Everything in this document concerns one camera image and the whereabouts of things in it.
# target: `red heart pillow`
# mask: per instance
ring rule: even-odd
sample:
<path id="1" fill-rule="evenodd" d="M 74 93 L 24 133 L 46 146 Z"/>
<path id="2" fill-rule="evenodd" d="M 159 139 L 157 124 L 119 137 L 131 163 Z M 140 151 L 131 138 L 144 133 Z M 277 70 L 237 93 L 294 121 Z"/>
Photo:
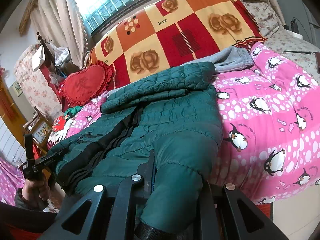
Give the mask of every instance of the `red heart pillow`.
<path id="1" fill-rule="evenodd" d="M 112 69 L 104 62 L 91 65 L 69 75 L 60 84 L 59 92 L 70 106 L 83 106 L 106 89 L 112 77 Z"/>

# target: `person's hand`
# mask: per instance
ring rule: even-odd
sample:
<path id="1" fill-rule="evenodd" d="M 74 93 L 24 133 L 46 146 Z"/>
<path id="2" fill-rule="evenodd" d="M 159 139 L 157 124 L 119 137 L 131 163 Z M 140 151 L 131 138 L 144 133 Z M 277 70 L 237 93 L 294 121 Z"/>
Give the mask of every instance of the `person's hand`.
<path id="1" fill-rule="evenodd" d="M 22 197 L 28 201 L 28 204 L 32 207 L 38 206 L 35 196 L 35 189 L 39 191 L 39 198 L 42 200 L 48 200 L 50 196 L 50 188 L 44 174 L 42 174 L 41 180 L 26 179 L 26 182 L 22 188 Z"/>

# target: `green puffer jacket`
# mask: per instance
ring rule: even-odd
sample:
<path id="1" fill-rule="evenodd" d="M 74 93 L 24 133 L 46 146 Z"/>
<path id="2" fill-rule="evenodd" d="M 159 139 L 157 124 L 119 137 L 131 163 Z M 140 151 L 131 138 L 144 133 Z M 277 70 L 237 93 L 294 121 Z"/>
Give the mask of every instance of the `green puffer jacket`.
<path id="1" fill-rule="evenodd" d="M 214 70 L 211 62 L 178 66 L 111 94 L 95 123 L 49 151 L 50 154 L 68 148 L 56 165 L 56 174 L 89 144 L 77 142 L 80 136 L 88 132 L 109 133 L 138 103 L 147 102 L 132 136 L 111 150 L 92 176 L 77 184 L 76 192 L 85 194 L 97 184 L 107 189 L 118 185 L 135 174 L 154 149 L 157 168 L 154 191 L 140 218 L 151 227 L 179 233 L 195 218 L 202 180 L 209 177 L 222 141 L 216 90 L 209 83 Z"/>

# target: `penguin print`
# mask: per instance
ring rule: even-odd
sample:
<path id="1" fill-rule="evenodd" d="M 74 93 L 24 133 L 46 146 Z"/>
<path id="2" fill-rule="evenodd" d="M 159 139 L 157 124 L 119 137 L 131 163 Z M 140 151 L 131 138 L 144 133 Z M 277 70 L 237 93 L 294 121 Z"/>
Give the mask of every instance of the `penguin print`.
<path id="1" fill-rule="evenodd" d="M 276 84 L 272 84 L 271 86 L 268 86 L 269 88 L 273 88 L 274 90 L 281 91 L 281 87 L 278 87 Z"/>
<path id="2" fill-rule="evenodd" d="M 296 116 L 297 116 L 297 121 L 294 123 L 296 123 L 299 126 L 300 131 L 303 131 L 307 127 L 306 119 L 301 117 L 298 113 L 296 113 Z"/>
<path id="3" fill-rule="evenodd" d="M 299 177 L 298 181 L 295 182 L 294 184 L 298 184 L 299 186 L 302 186 L 306 184 L 310 179 L 310 175 L 306 173 L 306 169 L 303 168 L 303 174 Z"/>
<path id="4" fill-rule="evenodd" d="M 258 47 L 255 48 L 254 51 L 252 52 L 252 57 L 259 55 L 261 51 L 262 50 L 260 48 L 258 48 Z"/>
<path id="5" fill-rule="evenodd" d="M 237 149 L 237 152 L 241 152 L 241 150 L 246 149 L 248 145 L 248 140 L 242 133 L 240 133 L 236 129 L 236 127 L 233 124 L 231 125 L 233 127 L 233 130 L 229 132 L 228 138 L 224 138 L 224 140 L 231 142 L 233 147 Z"/>
<path id="6" fill-rule="evenodd" d="M 282 148 L 281 151 L 274 154 L 275 151 L 276 150 L 272 151 L 264 163 L 264 170 L 267 171 L 270 176 L 273 176 L 277 171 L 283 171 L 285 150 Z"/>
<path id="7" fill-rule="evenodd" d="M 281 60 L 279 60 L 276 57 L 272 57 L 268 60 L 269 68 L 274 68 L 275 66 L 278 66 L 281 63 Z"/>
<path id="8" fill-rule="evenodd" d="M 243 77 L 243 78 L 237 78 L 236 81 L 241 84 L 248 84 L 250 79 L 248 77 Z"/>
<path id="9" fill-rule="evenodd" d="M 259 203 L 262 204 L 269 204 L 272 203 L 276 200 L 276 196 L 273 196 L 272 198 L 264 198 L 261 201 L 259 201 Z"/>
<path id="10" fill-rule="evenodd" d="M 218 89 L 217 98 L 220 98 L 220 99 L 222 99 L 222 100 L 225 100 L 225 99 L 230 98 L 230 94 L 227 93 L 227 92 L 221 92 L 221 91 Z"/>
<path id="11" fill-rule="evenodd" d="M 264 112 L 265 114 L 266 114 L 266 111 L 271 112 L 264 98 L 253 97 L 249 105 L 258 111 Z"/>
<path id="12" fill-rule="evenodd" d="M 308 81 L 306 80 L 306 78 L 302 75 L 300 76 L 297 76 L 296 77 L 296 80 L 297 80 L 297 86 L 300 87 L 300 88 L 310 88 L 310 85 L 308 83 Z"/>

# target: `white paper bag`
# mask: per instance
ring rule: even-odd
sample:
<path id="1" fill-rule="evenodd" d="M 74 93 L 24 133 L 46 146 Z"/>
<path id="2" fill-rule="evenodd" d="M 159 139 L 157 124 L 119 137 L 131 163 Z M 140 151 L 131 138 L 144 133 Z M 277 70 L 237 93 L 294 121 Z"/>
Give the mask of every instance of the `white paper bag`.
<path id="1" fill-rule="evenodd" d="M 36 53 L 32 56 L 32 71 L 37 71 L 45 62 L 44 47 L 41 45 Z"/>

